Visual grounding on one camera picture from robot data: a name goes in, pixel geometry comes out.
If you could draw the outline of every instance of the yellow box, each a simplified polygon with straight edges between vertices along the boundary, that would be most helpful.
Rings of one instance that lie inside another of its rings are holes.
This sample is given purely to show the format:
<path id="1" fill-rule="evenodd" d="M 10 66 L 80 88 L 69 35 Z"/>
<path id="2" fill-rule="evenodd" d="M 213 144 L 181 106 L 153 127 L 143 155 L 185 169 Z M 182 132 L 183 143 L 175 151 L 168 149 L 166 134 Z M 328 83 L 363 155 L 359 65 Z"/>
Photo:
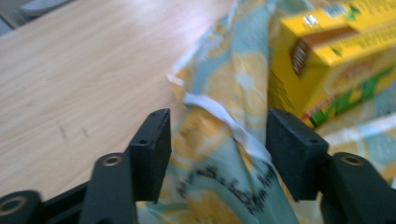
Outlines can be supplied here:
<path id="1" fill-rule="evenodd" d="M 317 127 L 396 78 L 396 0 L 356 0 L 281 20 L 269 105 Z"/>

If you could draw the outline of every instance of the cardboard box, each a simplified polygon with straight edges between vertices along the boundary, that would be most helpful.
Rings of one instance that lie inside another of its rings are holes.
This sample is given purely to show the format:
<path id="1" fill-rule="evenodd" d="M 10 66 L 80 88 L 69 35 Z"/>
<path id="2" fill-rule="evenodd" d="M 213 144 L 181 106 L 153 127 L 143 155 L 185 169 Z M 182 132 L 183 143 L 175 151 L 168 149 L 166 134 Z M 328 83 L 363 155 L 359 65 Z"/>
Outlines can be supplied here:
<path id="1" fill-rule="evenodd" d="M 396 0 L 356 0 L 281 21 L 269 105 L 311 127 L 396 78 Z"/>

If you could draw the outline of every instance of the screw hole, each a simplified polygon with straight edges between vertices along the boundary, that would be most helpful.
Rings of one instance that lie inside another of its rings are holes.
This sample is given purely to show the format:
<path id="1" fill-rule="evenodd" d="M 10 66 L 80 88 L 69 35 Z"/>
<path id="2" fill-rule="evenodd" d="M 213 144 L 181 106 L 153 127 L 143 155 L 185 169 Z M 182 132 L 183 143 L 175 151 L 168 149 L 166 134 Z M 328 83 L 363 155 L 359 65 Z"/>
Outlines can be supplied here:
<path id="1" fill-rule="evenodd" d="M 114 221 L 113 219 L 107 217 L 98 221 L 96 224 L 114 224 Z"/>
<path id="2" fill-rule="evenodd" d="M 113 165 L 117 165 L 122 161 L 122 158 L 119 156 L 112 156 L 112 157 L 108 157 L 105 158 L 102 162 L 102 164 L 104 166 L 113 166 Z"/>
<path id="3" fill-rule="evenodd" d="M 0 204 L 0 217 L 17 212 L 25 206 L 27 199 L 22 196 L 11 198 Z"/>
<path id="4" fill-rule="evenodd" d="M 342 160 L 350 165 L 357 165 L 357 166 L 363 165 L 363 161 L 361 159 L 351 155 L 343 156 Z"/>

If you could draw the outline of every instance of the wooden table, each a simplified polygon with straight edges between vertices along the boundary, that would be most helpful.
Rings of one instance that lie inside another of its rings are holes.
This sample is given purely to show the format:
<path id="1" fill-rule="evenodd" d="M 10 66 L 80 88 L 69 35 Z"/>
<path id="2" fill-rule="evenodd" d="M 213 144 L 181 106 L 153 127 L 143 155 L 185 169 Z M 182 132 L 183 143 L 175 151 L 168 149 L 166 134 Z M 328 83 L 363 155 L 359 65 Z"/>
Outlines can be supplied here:
<path id="1" fill-rule="evenodd" d="M 0 37 L 0 196 L 47 200 L 122 152 L 145 117 L 182 112 L 166 79 L 233 0 L 78 0 Z"/>

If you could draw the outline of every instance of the light wood grain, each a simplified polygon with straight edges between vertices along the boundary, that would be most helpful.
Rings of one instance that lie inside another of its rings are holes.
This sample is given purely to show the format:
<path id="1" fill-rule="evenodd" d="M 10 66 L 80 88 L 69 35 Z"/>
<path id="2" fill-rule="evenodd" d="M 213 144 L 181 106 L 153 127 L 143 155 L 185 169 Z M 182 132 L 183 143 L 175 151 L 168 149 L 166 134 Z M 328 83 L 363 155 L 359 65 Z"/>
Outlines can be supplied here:
<path id="1" fill-rule="evenodd" d="M 182 106 L 166 73 L 232 0 L 78 0 L 0 37 L 0 196 L 47 200 L 121 152 L 151 111 Z"/>

